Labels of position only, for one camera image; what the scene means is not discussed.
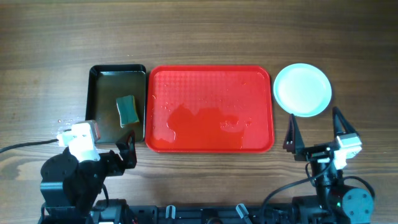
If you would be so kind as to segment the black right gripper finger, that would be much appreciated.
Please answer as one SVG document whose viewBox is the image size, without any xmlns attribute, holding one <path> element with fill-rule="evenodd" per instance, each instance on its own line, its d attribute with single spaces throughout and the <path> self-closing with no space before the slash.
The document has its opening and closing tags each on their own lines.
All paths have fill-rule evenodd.
<svg viewBox="0 0 398 224">
<path fill-rule="evenodd" d="M 333 118 L 334 138 L 337 138 L 338 136 L 342 136 L 345 134 L 356 134 L 357 136 L 359 136 L 359 133 L 343 116 L 342 112 L 337 106 L 333 107 L 332 109 L 332 118 Z"/>
<path fill-rule="evenodd" d="M 285 135 L 283 149 L 292 154 L 301 154 L 304 148 L 305 145 L 295 116 L 290 114 L 289 125 Z"/>
</svg>

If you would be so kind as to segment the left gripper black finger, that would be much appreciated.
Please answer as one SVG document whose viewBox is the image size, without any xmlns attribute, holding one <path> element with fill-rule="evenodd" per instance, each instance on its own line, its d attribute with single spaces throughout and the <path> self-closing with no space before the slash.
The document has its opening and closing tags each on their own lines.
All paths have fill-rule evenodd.
<svg viewBox="0 0 398 224">
<path fill-rule="evenodd" d="M 100 131 L 98 128 L 98 123 L 95 120 L 90 120 L 90 123 L 91 123 L 91 130 L 93 133 L 94 142 L 97 142 L 101 138 Z"/>
<path fill-rule="evenodd" d="M 119 149 L 125 169 L 133 169 L 137 164 L 135 148 L 135 132 L 127 132 L 123 137 L 116 141 L 115 145 Z"/>
</svg>

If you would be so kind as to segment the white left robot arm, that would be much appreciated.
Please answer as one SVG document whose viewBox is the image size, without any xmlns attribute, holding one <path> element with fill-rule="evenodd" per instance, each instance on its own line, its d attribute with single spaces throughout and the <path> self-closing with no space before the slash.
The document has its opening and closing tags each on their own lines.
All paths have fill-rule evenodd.
<svg viewBox="0 0 398 224">
<path fill-rule="evenodd" d="M 122 176 L 137 164 L 135 133 L 127 132 L 115 145 L 119 152 L 100 153 L 95 143 L 100 132 L 95 120 L 72 125 L 69 131 L 57 135 L 61 154 L 47 160 L 41 170 L 40 191 L 45 199 L 41 212 L 44 223 L 89 223 L 93 204 L 100 193 L 106 192 L 107 177 Z"/>
</svg>

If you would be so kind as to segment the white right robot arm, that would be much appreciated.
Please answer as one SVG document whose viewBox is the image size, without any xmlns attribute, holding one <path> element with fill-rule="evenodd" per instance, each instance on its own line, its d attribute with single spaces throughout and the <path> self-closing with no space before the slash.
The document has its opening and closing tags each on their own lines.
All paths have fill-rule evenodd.
<svg viewBox="0 0 398 224">
<path fill-rule="evenodd" d="M 316 194 L 294 197 L 289 214 L 295 223 L 370 223 L 374 210 L 373 188 L 363 179 L 343 176 L 347 160 L 362 150 L 358 132 L 341 111 L 333 108 L 333 135 L 330 142 L 304 145 L 295 116 L 290 115 L 283 148 L 296 161 L 307 162 L 307 172 Z"/>
</svg>

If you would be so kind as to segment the white plate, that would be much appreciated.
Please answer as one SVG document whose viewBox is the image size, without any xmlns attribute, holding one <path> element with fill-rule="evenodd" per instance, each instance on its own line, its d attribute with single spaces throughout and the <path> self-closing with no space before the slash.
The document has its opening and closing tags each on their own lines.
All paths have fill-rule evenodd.
<svg viewBox="0 0 398 224">
<path fill-rule="evenodd" d="M 307 63 L 294 63 L 277 74 L 273 94 L 283 110 L 307 118 L 320 114 L 328 107 L 332 88 L 319 68 Z"/>
</svg>

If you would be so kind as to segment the green yellow sponge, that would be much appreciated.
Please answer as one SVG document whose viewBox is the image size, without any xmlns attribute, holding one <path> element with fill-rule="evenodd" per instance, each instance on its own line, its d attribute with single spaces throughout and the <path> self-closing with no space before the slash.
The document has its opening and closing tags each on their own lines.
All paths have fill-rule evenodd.
<svg viewBox="0 0 398 224">
<path fill-rule="evenodd" d="M 117 98 L 116 106 L 122 128 L 130 124 L 139 123 L 139 117 L 136 110 L 136 101 L 133 95 Z"/>
</svg>

